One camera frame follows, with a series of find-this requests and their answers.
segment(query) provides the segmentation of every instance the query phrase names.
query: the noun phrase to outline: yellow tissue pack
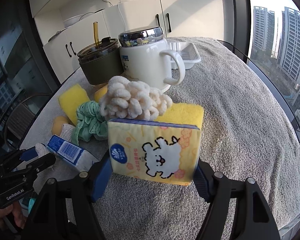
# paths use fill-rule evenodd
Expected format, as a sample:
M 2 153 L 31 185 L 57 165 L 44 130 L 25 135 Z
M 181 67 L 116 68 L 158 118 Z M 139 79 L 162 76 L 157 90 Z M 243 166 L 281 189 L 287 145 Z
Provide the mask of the yellow tissue pack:
M 111 119 L 108 143 L 114 173 L 188 186 L 197 167 L 201 131 L 194 125 Z
M 66 92 L 61 94 L 58 98 L 61 109 L 66 113 L 68 118 L 74 125 L 77 125 L 77 108 L 90 101 L 87 92 L 79 85 L 75 84 L 70 87 Z

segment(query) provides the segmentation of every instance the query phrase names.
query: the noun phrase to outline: high-rise building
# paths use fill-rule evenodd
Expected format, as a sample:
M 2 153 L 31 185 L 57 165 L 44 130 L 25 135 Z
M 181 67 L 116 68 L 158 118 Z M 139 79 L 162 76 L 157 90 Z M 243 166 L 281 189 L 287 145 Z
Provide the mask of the high-rise building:
M 267 8 L 253 7 L 253 41 L 252 47 L 265 51 L 271 56 L 274 41 L 274 11 Z
M 277 63 L 293 83 L 300 85 L 300 12 L 288 7 L 282 11 Z

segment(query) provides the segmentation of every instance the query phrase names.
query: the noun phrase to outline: green scrunchie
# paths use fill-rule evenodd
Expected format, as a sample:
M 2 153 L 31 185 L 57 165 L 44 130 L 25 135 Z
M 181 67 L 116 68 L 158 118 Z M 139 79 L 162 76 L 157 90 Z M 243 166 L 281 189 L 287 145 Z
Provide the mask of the green scrunchie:
M 108 136 L 107 122 L 101 116 L 99 104 L 90 101 L 81 104 L 77 111 L 78 124 L 71 134 L 71 142 L 79 145 L 79 141 L 90 141 L 93 135 L 97 140 L 106 140 Z

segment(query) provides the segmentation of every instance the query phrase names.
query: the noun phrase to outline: chair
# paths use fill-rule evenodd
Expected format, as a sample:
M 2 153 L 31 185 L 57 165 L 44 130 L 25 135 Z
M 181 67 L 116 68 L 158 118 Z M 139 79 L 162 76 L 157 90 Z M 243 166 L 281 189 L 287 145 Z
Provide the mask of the chair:
M 14 150 L 17 149 L 18 146 L 14 146 L 7 139 L 8 130 L 19 140 L 19 144 L 23 136 L 27 133 L 28 128 L 32 125 L 32 122 L 35 118 L 35 114 L 27 107 L 25 104 L 31 98 L 37 96 L 51 96 L 50 94 L 35 94 L 29 96 L 28 98 L 22 100 L 17 106 L 12 110 L 11 114 L 8 116 L 7 121 L 4 126 L 4 141 L 6 145 Z

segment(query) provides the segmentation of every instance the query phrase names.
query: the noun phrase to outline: mug handle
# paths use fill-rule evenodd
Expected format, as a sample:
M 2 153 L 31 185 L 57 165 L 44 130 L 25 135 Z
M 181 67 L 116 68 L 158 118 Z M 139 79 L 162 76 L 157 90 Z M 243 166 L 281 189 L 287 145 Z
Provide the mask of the mug handle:
M 185 78 L 185 74 L 186 74 L 186 69 L 185 69 L 185 64 L 183 63 L 183 60 L 180 56 L 180 54 L 172 49 L 165 49 L 159 52 L 160 56 L 170 56 L 173 58 L 173 60 L 176 62 L 177 66 L 178 66 L 178 70 L 179 70 L 179 78 L 178 79 L 174 79 L 174 78 L 170 78 L 170 77 L 166 77 L 163 82 L 168 84 L 168 85 L 178 85 L 180 84 L 183 79 Z

